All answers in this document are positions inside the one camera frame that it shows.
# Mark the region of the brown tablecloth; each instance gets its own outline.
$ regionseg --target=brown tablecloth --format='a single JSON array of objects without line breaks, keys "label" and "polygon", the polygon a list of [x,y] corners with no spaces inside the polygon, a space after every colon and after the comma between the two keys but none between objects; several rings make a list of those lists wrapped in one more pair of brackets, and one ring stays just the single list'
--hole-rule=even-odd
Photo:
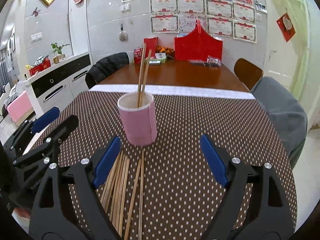
[{"label": "brown tablecloth", "polygon": [[[142,147],[134,147],[126,140],[116,104],[121,95],[81,93],[34,147],[70,114],[77,115],[80,124],[61,146],[59,165],[62,167],[90,157],[111,136],[119,136],[124,153],[130,157],[125,226]],[[158,136],[155,143],[145,147],[144,239],[200,239],[215,215],[225,190],[215,181],[200,150],[199,139],[203,133],[208,133],[231,156],[248,164],[270,162],[282,181],[296,224],[297,198],[290,164],[274,127],[256,100],[155,95],[155,103]],[[98,191],[99,197],[103,187]],[[138,237],[139,187],[140,183],[129,239]],[[244,222],[251,190],[248,184],[234,228]],[[76,216],[85,228],[76,186],[71,185],[70,191]]]}]

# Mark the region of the blue gripper pad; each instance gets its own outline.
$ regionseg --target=blue gripper pad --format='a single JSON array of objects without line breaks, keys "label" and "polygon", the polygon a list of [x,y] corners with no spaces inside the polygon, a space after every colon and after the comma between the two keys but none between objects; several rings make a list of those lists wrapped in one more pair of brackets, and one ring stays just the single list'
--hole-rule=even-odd
[{"label": "blue gripper pad", "polygon": [[121,140],[119,137],[115,137],[104,153],[100,161],[98,162],[96,169],[94,170],[94,180],[92,185],[98,189],[100,185],[106,182],[109,172],[116,161],[116,158],[121,150]]},{"label": "blue gripper pad", "polygon": [[51,108],[48,112],[44,113],[39,119],[33,122],[31,132],[41,132],[47,125],[52,123],[59,117],[60,110],[57,107]]},{"label": "blue gripper pad", "polygon": [[226,166],[216,149],[213,147],[211,140],[206,135],[201,136],[200,147],[207,159],[207,163],[214,175],[214,178],[223,187],[226,187],[229,183],[226,176]]}]

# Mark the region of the potted plant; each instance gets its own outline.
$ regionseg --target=potted plant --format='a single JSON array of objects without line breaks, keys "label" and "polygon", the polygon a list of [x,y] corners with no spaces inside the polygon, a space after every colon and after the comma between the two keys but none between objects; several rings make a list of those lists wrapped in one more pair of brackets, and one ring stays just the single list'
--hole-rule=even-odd
[{"label": "potted plant", "polygon": [[60,60],[62,60],[63,58],[66,57],[65,54],[62,54],[62,48],[63,48],[63,47],[66,47],[66,46],[69,46],[69,45],[70,45],[70,44],[64,44],[64,45],[62,45],[62,46],[58,46],[57,43],[52,43],[52,44],[51,44],[52,48],[54,49],[54,51],[53,51],[52,53],[55,54],[56,52],[58,52],[58,55],[53,58],[53,62],[54,62],[55,64],[59,63]]}]

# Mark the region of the cabinet handle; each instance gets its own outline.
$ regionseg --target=cabinet handle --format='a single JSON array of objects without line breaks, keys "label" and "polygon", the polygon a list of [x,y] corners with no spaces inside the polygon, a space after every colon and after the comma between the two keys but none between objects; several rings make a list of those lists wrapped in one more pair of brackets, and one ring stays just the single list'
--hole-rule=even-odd
[{"label": "cabinet handle", "polygon": [[74,82],[74,81],[78,80],[79,78],[83,77],[84,75],[87,74],[87,72],[88,72],[88,71],[86,70],[86,71],[82,72],[81,74],[75,76],[75,77],[73,78],[72,82]]},{"label": "cabinet handle", "polygon": [[43,102],[45,103],[46,101],[48,101],[50,98],[52,98],[53,96],[55,96],[56,94],[58,94],[60,91],[62,91],[65,87],[66,87],[66,85],[64,85],[62,88],[60,88],[59,90],[57,90],[55,93],[53,93],[51,96],[49,96],[49,97],[46,98],[45,100],[43,100]]}]

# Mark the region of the wooden chair back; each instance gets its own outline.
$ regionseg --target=wooden chair back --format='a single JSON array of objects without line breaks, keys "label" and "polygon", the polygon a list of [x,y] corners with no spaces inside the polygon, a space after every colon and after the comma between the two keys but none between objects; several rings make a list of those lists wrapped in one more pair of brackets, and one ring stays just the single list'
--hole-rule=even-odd
[{"label": "wooden chair back", "polygon": [[238,79],[251,90],[254,85],[263,76],[263,70],[258,68],[256,65],[250,63],[249,61],[240,58],[237,60],[234,72]]}]

